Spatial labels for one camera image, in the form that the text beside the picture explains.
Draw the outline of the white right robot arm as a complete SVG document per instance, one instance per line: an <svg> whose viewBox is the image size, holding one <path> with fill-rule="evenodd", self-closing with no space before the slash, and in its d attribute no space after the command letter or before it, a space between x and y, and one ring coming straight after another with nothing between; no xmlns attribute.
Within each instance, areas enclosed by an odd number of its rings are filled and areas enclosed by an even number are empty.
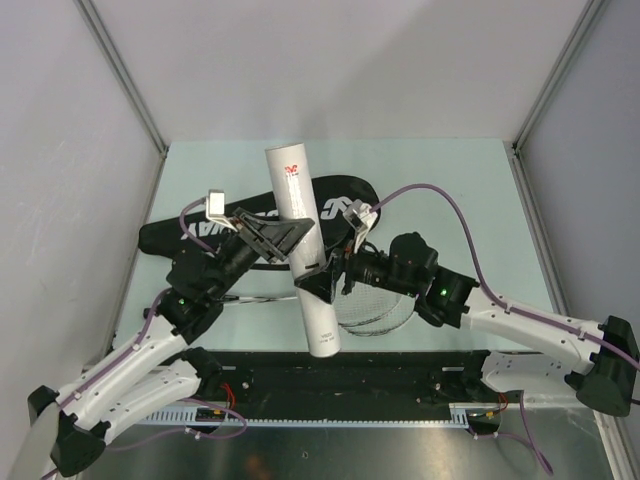
<svg viewBox="0 0 640 480"><path fill-rule="evenodd" d="M603 322L545 312L490 290L482 279L447 269L416 232L396 236L388 252L348 242L323 266L296 279L298 288L325 303L338 282L348 295L361 283L414 301L426 323L496 335L553 360L562 381L585 406L626 417L634 402L639 349L630 323L610 316Z"/></svg>

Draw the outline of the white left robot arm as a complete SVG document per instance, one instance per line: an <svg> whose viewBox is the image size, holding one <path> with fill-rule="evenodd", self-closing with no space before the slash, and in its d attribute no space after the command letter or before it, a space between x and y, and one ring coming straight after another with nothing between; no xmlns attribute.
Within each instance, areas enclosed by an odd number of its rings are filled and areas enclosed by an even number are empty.
<svg viewBox="0 0 640 480"><path fill-rule="evenodd" d="M224 310L227 293L259 259L284 261L314 229L314 220L252 214L242 208L231 230L208 253L184 249L172 261L142 327L73 382L41 385L27 398L37 426L50 416L48 456L54 473L73 477L91 466L131 425L175 401L207 400L221 387L221 367L195 346Z"/></svg>

